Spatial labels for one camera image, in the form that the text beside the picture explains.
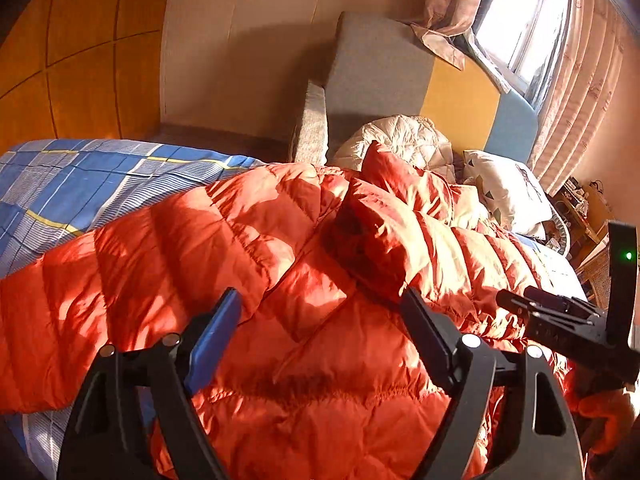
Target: beige wall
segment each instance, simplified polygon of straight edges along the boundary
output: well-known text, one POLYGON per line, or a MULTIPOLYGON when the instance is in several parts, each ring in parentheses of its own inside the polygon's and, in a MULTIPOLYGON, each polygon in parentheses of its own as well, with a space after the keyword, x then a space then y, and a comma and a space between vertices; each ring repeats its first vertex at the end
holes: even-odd
MULTIPOLYGON (((640 46, 628 42, 609 110, 574 177, 599 179, 617 219, 640 227, 640 46)), ((636 295, 640 324, 640 295, 636 295)))
POLYGON ((288 139, 306 81, 324 78, 338 16, 422 14, 424 0, 168 0, 162 121, 288 139))

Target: cluttered items on desk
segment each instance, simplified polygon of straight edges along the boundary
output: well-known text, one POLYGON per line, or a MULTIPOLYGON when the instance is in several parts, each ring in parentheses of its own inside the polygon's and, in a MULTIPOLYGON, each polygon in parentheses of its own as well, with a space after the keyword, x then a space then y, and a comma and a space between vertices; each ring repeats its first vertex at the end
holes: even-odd
MULTIPOLYGON (((606 310, 580 300, 556 296, 529 286, 524 297, 502 290, 499 306, 526 322, 525 336, 565 355, 576 364, 574 385, 580 398, 601 392, 634 390, 640 374, 640 352, 629 348, 638 276, 638 240, 635 226, 609 223, 611 288, 606 310)), ((583 455, 605 429, 602 419, 574 416, 583 455)), ((588 473, 598 480, 636 478, 640 467, 640 419, 631 433, 607 455, 588 462, 588 473)))
POLYGON ((567 257, 574 269, 606 238, 607 222, 614 219, 602 191, 598 182, 581 187, 570 178, 551 199, 569 228, 571 245, 567 257))

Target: yellow cushion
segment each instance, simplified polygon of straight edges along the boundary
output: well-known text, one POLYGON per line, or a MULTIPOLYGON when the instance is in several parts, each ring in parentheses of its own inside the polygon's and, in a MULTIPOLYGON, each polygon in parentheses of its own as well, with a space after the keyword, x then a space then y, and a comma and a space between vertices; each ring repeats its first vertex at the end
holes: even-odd
POLYGON ((430 118, 456 152, 482 150, 494 124, 500 92, 471 58, 458 70, 434 56, 420 115, 430 118))

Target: curtain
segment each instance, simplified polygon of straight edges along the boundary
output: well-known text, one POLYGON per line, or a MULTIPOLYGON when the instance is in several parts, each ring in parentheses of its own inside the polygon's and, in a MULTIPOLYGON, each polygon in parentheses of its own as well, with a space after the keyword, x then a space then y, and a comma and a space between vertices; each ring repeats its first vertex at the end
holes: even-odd
POLYGON ((609 0, 570 0, 566 43, 528 166, 551 195, 571 176, 618 82, 626 32, 609 0))
POLYGON ((426 0, 424 21, 412 24, 414 33, 434 54, 462 70, 465 56, 449 43, 448 38, 471 28, 480 0, 426 0))

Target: jacket sleeve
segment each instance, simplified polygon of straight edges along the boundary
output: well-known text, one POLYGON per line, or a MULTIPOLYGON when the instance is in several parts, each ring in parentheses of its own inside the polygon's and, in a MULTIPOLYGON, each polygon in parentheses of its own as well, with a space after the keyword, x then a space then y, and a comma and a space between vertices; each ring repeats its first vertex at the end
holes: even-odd
POLYGON ((295 261, 346 181, 263 166, 173 195, 41 256, 0 282, 0 412, 68 406, 97 350, 180 332, 228 287, 242 320, 295 261))

